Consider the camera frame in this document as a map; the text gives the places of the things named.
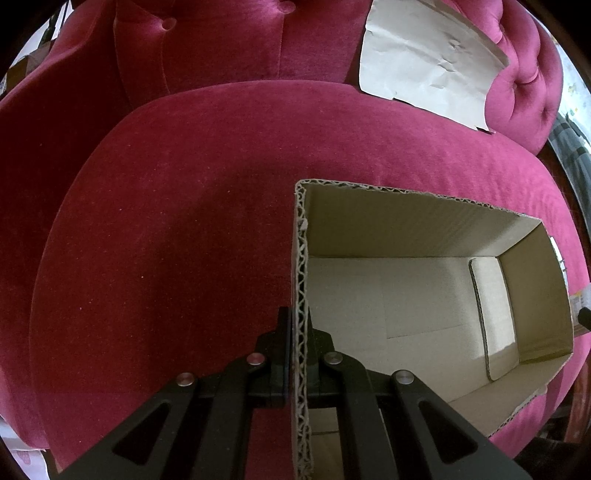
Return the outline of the cardboard box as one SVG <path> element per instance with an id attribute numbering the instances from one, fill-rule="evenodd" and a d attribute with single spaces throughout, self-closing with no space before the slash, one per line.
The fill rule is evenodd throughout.
<path id="1" fill-rule="evenodd" d="M 308 479 L 312 329 L 370 370 L 418 375 L 493 435 L 573 353 L 541 220 L 467 199 L 308 179 L 295 187 L 294 465 Z"/>

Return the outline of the cotton swab plastic jar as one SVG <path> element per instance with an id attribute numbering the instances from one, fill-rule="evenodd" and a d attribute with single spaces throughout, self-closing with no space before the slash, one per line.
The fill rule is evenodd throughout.
<path id="1" fill-rule="evenodd" d="M 591 285 L 569 297 L 574 336 L 591 330 Z"/>

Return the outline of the red velvet tufted sofa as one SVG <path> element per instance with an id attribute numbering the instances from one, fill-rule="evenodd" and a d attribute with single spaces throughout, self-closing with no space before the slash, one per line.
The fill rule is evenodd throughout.
<path id="1" fill-rule="evenodd" d="M 290 303 L 294 184 L 457 196 L 587 245 L 538 158 L 558 53 L 516 1 L 453 8 L 509 57 L 491 134 L 363 94 L 366 1 L 78 1 L 1 102 L 1 414 L 66 468 L 182 372 L 252 351 Z"/>

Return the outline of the grey plaid blanket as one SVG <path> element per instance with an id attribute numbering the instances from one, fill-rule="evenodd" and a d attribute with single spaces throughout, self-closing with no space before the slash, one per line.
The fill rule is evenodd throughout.
<path id="1" fill-rule="evenodd" d="M 568 117 L 557 114 L 549 141 L 573 188 L 587 227 L 590 227 L 590 144 Z"/>

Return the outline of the brown paper sheet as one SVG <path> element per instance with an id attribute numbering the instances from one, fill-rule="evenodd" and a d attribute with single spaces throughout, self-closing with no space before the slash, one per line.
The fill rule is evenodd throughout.
<path id="1" fill-rule="evenodd" d="M 442 1 L 375 1 L 363 33 L 359 85 L 466 127 L 489 131 L 488 92 L 505 53 Z"/>

